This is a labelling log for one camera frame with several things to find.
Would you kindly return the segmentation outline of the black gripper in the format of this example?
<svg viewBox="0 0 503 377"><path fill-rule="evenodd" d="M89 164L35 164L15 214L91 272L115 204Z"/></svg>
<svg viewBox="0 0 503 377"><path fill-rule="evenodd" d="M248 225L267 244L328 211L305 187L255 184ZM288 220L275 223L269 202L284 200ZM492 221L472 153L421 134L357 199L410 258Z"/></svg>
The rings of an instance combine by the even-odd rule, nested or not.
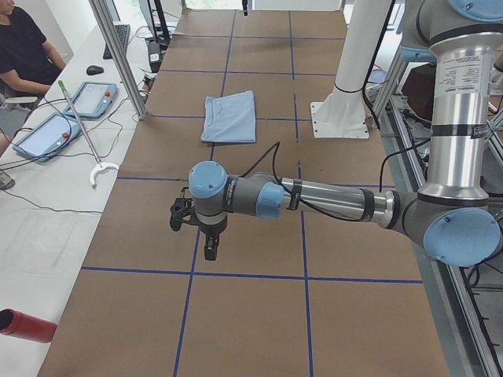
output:
<svg viewBox="0 0 503 377"><path fill-rule="evenodd" d="M226 230L226 223L216 225L202 225L200 230L206 236L204 244L204 258L206 261L215 261L218 254L219 236Z"/></svg>

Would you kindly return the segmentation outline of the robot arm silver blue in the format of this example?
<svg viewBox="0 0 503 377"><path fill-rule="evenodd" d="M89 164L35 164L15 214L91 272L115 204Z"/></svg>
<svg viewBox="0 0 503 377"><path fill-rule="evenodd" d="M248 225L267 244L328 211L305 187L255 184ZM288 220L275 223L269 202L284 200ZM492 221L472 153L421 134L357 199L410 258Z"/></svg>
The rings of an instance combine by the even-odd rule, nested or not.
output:
<svg viewBox="0 0 503 377"><path fill-rule="evenodd" d="M282 209L310 209L341 221L372 221L422 246L447 265L469 267L501 246L501 228L481 188L487 105L495 49L502 42L499 1L408 1L402 46L436 59L430 158L415 193L371 192L276 174L229 175L205 161L189 173L191 198L173 210L171 226L196 225L204 256L217 257L230 213L275 219Z"/></svg>

